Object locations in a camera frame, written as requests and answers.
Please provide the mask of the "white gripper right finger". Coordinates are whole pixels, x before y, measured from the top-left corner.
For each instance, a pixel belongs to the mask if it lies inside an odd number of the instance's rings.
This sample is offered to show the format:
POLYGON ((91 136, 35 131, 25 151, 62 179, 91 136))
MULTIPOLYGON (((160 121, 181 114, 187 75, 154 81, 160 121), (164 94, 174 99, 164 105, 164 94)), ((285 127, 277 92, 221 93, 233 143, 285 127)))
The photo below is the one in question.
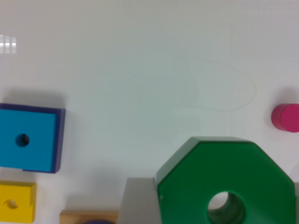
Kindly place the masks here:
POLYGON ((294 186, 295 186, 295 224, 299 224, 299 182, 295 182, 294 186))

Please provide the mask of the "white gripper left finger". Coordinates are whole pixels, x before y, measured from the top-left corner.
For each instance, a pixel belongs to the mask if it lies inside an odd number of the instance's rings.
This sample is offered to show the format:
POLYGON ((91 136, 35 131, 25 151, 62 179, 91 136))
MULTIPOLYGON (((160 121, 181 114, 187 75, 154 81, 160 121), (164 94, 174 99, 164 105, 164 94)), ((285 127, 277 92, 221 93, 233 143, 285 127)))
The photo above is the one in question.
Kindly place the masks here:
POLYGON ((117 224, 162 224, 154 178, 128 178, 117 224))

